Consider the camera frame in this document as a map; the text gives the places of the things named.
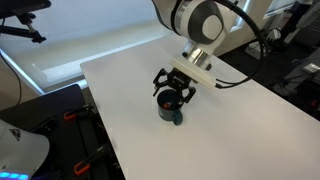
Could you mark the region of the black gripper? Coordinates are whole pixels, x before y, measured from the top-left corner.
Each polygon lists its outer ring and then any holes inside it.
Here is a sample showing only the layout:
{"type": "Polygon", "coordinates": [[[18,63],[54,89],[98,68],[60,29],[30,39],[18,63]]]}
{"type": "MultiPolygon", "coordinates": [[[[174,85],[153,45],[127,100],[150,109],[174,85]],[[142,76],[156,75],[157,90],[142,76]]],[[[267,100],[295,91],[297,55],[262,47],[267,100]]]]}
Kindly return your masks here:
{"type": "Polygon", "coordinates": [[[185,103],[188,103],[196,93],[196,88],[192,87],[190,82],[191,78],[176,68],[173,68],[170,72],[162,68],[153,80],[155,89],[153,95],[156,95],[162,87],[168,85],[175,89],[174,109],[180,109],[185,103]],[[161,81],[161,77],[167,77],[167,80],[161,81]],[[185,89],[188,91],[186,96],[183,95],[183,90],[185,89]]]}

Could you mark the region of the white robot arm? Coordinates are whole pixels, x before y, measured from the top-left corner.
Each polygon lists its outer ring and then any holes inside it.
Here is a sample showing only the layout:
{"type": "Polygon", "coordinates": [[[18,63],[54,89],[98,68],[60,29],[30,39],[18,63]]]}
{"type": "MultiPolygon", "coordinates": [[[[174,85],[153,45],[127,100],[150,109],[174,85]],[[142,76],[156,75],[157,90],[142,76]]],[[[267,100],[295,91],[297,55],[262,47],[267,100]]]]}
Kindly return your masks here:
{"type": "Polygon", "coordinates": [[[151,1],[159,22],[187,39],[183,51],[170,62],[173,69],[170,72],[161,69],[153,81],[155,94],[162,87],[170,87],[158,95],[159,106],[176,110],[196,93],[196,89],[190,86],[191,81],[208,89],[215,88],[216,79],[208,73],[211,56],[231,30],[235,16],[213,0],[151,1]]]}

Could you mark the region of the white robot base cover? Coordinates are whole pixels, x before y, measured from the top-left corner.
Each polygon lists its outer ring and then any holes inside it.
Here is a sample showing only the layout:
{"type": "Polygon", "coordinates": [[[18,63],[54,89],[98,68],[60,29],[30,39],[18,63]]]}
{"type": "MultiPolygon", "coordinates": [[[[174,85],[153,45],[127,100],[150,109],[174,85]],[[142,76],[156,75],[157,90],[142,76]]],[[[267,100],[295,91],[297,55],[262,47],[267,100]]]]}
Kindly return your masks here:
{"type": "Polygon", "coordinates": [[[31,180],[49,153],[47,137],[0,120],[0,180],[31,180]]]}

